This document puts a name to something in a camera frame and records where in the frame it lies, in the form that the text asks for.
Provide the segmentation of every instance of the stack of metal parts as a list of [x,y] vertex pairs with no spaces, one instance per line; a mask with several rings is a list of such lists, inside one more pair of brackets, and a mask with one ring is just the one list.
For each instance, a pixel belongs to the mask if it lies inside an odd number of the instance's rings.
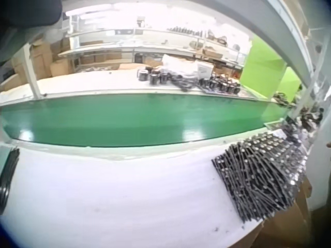
[[194,75],[170,74],[171,83],[182,91],[187,92],[196,87],[198,79]]
[[79,73],[90,72],[90,71],[110,71],[110,70],[111,70],[110,67],[89,67],[87,69],[80,70]]
[[210,79],[200,79],[199,88],[206,93],[219,92],[222,94],[237,95],[240,92],[241,84],[233,82],[223,75],[213,75]]
[[19,155],[19,149],[12,149],[0,174],[0,215],[3,214],[7,205],[11,180],[14,176]]
[[288,102],[286,95],[282,92],[276,92],[273,98],[277,101],[277,103],[281,106],[289,106],[290,103]]
[[246,222],[270,218],[293,205],[306,160],[292,142],[264,133],[231,145],[212,162]]
[[175,33],[182,33],[182,34],[187,34],[187,35],[195,35],[195,36],[203,36],[203,32],[201,30],[191,30],[189,28],[185,27],[172,27],[168,28],[169,31],[175,32]]
[[285,133],[287,136],[287,141],[293,142],[294,145],[296,146],[301,146],[302,141],[301,141],[301,128],[298,127],[298,124],[291,121],[290,123],[284,122],[281,124],[280,128],[282,131]]

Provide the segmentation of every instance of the cardboard box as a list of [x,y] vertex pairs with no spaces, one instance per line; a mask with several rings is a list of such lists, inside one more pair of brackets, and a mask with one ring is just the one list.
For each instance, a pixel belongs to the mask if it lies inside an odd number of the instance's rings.
[[69,38],[63,38],[50,45],[51,53],[53,56],[53,61],[61,59],[58,54],[70,50]]
[[8,91],[10,89],[14,89],[16,87],[19,87],[23,85],[21,78],[18,74],[14,74],[11,77],[7,78],[0,84],[0,90],[1,91]]
[[281,242],[308,245],[311,240],[311,219],[308,210],[304,186],[294,205],[287,211],[280,211],[275,216],[266,220],[261,234]]
[[[44,43],[41,40],[34,42],[30,49],[30,55],[37,80],[51,77],[50,66],[53,62],[53,56],[50,44]],[[27,83],[22,61],[13,57],[11,64],[16,74],[21,78],[22,83]]]
[[155,60],[152,57],[146,57],[144,60],[144,64],[152,67],[163,66],[162,58]]
[[93,64],[93,63],[94,63],[94,56],[89,55],[89,56],[81,57],[81,64],[86,65],[86,64]]
[[51,64],[52,76],[69,75],[72,73],[72,66],[68,59],[61,59]]
[[220,53],[217,53],[214,50],[208,50],[208,49],[204,49],[203,54],[205,56],[208,56],[208,57],[214,58],[214,59],[221,59],[223,57],[223,54],[220,54]]
[[121,59],[121,58],[122,58],[122,53],[120,51],[106,54],[106,60]]
[[233,73],[233,69],[230,69],[230,68],[227,68],[227,67],[215,68],[214,71],[218,75],[225,74],[225,75],[231,76],[232,73]]
[[198,65],[198,75],[200,79],[209,79],[212,76],[214,65],[212,63],[195,61]]
[[251,231],[244,238],[240,239],[237,243],[230,246],[230,248],[250,248],[254,243],[255,239],[259,235],[263,228],[263,224],[258,225],[253,231]]
[[85,45],[97,45],[97,44],[103,44],[102,40],[94,40],[94,41],[88,41],[88,42],[81,42],[80,46],[83,47]]
[[106,61],[106,55],[105,54],[100,54],[100,55],[95,55],[94,56],[94,61],[96,63],[102,63]]
[[27,78],[22,64],[14,67],[15,73],[20,77],[22,84],[27,84]]

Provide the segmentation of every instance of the white workbench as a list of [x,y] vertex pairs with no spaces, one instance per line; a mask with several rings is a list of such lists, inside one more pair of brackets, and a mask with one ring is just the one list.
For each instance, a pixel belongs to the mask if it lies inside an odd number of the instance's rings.
[[26,248],[229,247],[259,222],[242,223],[210,160],[264,130],[149,148],[13,142],[0,222]]
[[[163,94],[191,94],[204,95],[198,88],[189,92],[182,92],[178,87],[167,85],[150,86],[149,81],[141,82],[137,79],[137,70],[92,71],[75,73],[64,76],[50,77],[38,80],[41,94],[46,98],[93,94],[130,94],[130,93],[163,93]],[[220,95],[222,97],[238,98],[237,96]],[[28,84],[0,93],[0,105],[12,103],[19,99],[31,100],[32,91]]]

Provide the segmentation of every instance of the green wall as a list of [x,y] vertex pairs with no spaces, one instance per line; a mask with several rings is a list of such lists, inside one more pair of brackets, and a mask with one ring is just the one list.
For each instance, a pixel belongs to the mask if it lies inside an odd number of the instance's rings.
[[2,107],[11,138],[91,147],[199,141],[264,127],[288,109],[266,101],[171,94],[80,96]]
[[281,80],[277,91],[285,93],[287,100],[292,102],[297,93],[301,80],[291,67],[287,67],[283,79]]
[[285,70],[285,61],[267,43],[255,36],[240,82],[269,99],[277,91]]

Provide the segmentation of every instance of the shelf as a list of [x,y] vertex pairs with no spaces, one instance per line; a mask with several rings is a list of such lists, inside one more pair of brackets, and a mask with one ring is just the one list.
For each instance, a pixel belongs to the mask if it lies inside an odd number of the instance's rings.
[[221,63],[225,64],[226,66],[231,66],[232,69],[239,69],[239,70],[241,70],[244,67],[244,65],[237,64],[237,63],[232,62],[232,61],[230,61],[228,59],[225,59],[225,58],[213,58],[213,57],[210,57],[208,55],[205,55],[205,54],[201,53],[200,51],[197,52],[197,56],[208,58],[207,60],[206,59],[202,59],[203,61],[208,61],[209,59],[211,59],[211,60],[215,60],[215,61],[221,62]]
[[195,51],[171,47],[167,45],[152,45],[152,44],[100,44],[100,45],[91,45],[84,46],[77,49],[69,50],[63,53],[59,53],[59,57],[74,56],[77,54],[84,54],[89,52],[97,51],[111,51],[111,50],[121,50],[121,52],[150,52],[150,53],[167,53],[167,54],[176,54],[182,56],[192,57],[196,54]]
[[218,43],[218,42],[215,41],[215,40],[209,40],[209,39],[206,39],[206,42],[210,42],[210,43],[212,43],[212,44],[218,45],[218,46],[220,46],[220,47],[222,47],[222,48],[224,48],[224,49],[229,49],[229,50],[231,50],[231,51],[233,51],[233,52],[236,52],[236,53],[241,53],[241,52],[239,52],[239,51],[237,51],[237,50],[235,50],[235,49],[233,49],[233,48],[230,48],[230,47],[228,47],[228,46],[224,46],[224,45]]
[[[76,37],[76,36],[80,36],[80,35],[86,35],[86,34],[98,33],[98,32],[107,32],[107,31],[113,31],[113,30],[119,30],[119,29],[125,29],[125,28],[101,28],[101,29],[96,29],[96,30],[90,30],[90,31],[67,34],[66,37],[70,38],[70,37]],[[184,33],[177,33],[177,32],[172,32],[172,31],[168,31],[168,30],[153,29],[153,28],[140,28],[140,27],[138,27],[138,28],[128,28],[128,29],[182,35],[182,36],[187,36],[187,37],[190,37],[190,38],[193,38],[193,39],[204,39],[204,37],[200,37],[200,36],[189,35],[189,34],[184,34]]]
[[79,67],[98,67],[98,66],[106,66],[113,64],[123,64],[123,63],[132,63],[131,58],[120,58],[120,59],[109,59],[104,62],[94,62],[91,64],[80,64]]

